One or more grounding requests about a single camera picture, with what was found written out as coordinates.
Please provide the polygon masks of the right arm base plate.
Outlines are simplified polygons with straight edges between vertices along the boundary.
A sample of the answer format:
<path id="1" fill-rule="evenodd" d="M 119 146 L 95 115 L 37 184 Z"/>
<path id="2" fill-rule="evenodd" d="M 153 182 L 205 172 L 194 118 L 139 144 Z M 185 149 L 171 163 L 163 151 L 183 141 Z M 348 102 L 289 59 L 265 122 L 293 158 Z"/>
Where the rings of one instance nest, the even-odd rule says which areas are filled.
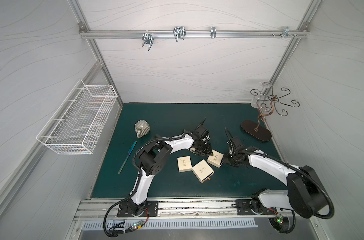
<path id="1" fill-rule="evenodd" d="M 237 215 L 240 216 L 276 215 L 278 213 L 276 209 L 266 208 L 254 199 L 235 200 L 235 203 L 232 203 L 231 207 L 235 208 Z"/>

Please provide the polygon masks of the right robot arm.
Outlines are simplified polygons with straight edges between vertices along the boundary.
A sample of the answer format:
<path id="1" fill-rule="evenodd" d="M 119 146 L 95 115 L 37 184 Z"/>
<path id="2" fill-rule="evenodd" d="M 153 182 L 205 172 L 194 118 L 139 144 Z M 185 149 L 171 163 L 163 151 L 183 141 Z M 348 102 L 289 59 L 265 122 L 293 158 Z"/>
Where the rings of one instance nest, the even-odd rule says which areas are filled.
<path id="1" fill-rule="evenodd" d="M 327 220 L 335 215 L 331 197 L 313 168 L 291 165 L 255 147 L 246 148 L 239 137 L 234 137 L 227 128 L 224 130 L 229 147 L 224 163 L 262 170 L 286 186 L 284 190 L 261 189 L 254 193 L 249 204 L 256 214 L 276 208 L 293 211 L 306 219 Z"/>

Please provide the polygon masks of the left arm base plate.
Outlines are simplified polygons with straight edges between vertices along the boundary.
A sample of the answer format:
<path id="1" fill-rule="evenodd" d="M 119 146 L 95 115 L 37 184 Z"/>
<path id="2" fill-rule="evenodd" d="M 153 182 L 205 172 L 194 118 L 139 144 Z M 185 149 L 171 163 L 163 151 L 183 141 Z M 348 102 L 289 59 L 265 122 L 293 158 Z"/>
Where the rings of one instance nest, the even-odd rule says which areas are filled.
<path id="1" fill-rule="evenodd" d="M 158 201 L 145 201 L 136 205 L 132 200 L 125 201 L 119 205 L 117 217 L 156 217 L 158 215 Z"/>

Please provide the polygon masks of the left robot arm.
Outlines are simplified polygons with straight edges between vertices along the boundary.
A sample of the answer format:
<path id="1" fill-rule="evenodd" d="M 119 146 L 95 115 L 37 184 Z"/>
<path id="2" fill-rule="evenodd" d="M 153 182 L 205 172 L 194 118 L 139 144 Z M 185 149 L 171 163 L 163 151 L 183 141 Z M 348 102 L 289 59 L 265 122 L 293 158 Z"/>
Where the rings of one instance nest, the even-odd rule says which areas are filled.
<path id="1" fill-rule="evenodd" d="M 184 130 L 178 136 L 156 135 L 137 150 L 132 162 L 138 170 L 138 176 L 128 199 L 128 205 L 133 211 L 145 205 L 153 178 L 163 169 L 172 153 L 189 150 L 198 156 L 213 155 L 209 130 L 204 126 L 204 122 L 192 131 Z"/>

